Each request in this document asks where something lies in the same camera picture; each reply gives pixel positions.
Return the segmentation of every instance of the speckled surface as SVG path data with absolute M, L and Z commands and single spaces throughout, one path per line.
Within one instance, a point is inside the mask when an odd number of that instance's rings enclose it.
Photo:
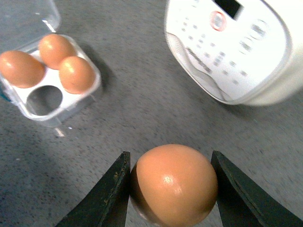
M 54 226 L 122 151 L 134 165 L 167 143 L 209 159 L 221 151 L 303 219 L 303 92 L 270 107 L 222 105 L 170 53 L 165 1 L 55 2 L 58 33 L 74 38 L 99 67 L 104 93 L 57 130 L 0 99 L 1 227 Z M 129 205 L 126 226 L 150 225 Z M 222 226 L 217 207 L 198 226 Z

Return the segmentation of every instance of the button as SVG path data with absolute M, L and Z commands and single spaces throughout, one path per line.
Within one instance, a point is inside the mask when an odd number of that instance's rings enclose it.
M 242 76 L 247 76 L 247 73 L 245 71 L 241 71 Z
M 247 53 L 251 52 L 252 45 L 253 45 L 253 41 L 251 39 L 249 39 L 248 37 L 244 37 L 240 41 L 239 51 L 243 54 L 247 54 Z
M 210 25 L 216 31 L 223 31 L 226 27 L 226 18 L 223 13 L 214 11 L 210 15 Z
M 230 61 L 229 64 L 230 64 L 231 66 L 233 66 L 233 67 L 236 66 L 236 63 L 235 63 L 234 61 Z
M 263 20 L 256 20 L 250 27 L 250 36 L 257 40 L 262 40 L 268 30 L 267 23 Z

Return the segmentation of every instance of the egg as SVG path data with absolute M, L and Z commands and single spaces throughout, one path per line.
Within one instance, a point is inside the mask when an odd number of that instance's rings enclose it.
M 45 67 L 28 53 L 7 51 L 0 55 L 0 72 L 11 85 L 30 88 L 43 79 Z
M 218 182 L 213 166 L 197 150 L 178 144 L 155 147 L 131 171 L 135 210 L 161 227 L 190 227 L 213 209 Z
M 58 70 L 63 59 L 76 56 L 72 44 L 63 36 L 50 34 L 41 39 L 38 45 L 42 61 L 51 69 Z
M 59 67 L 59 77 L 64 89 L 71 94 L 82 94 L 92 87 L 96 74 L 83 58 L 65 58 Z

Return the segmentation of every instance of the white appliance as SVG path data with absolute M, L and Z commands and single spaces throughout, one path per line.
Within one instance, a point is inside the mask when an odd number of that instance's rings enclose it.
M 169 48 L 220 102 L 271 105 L 303 87 L 303 0 L 169 0 Z

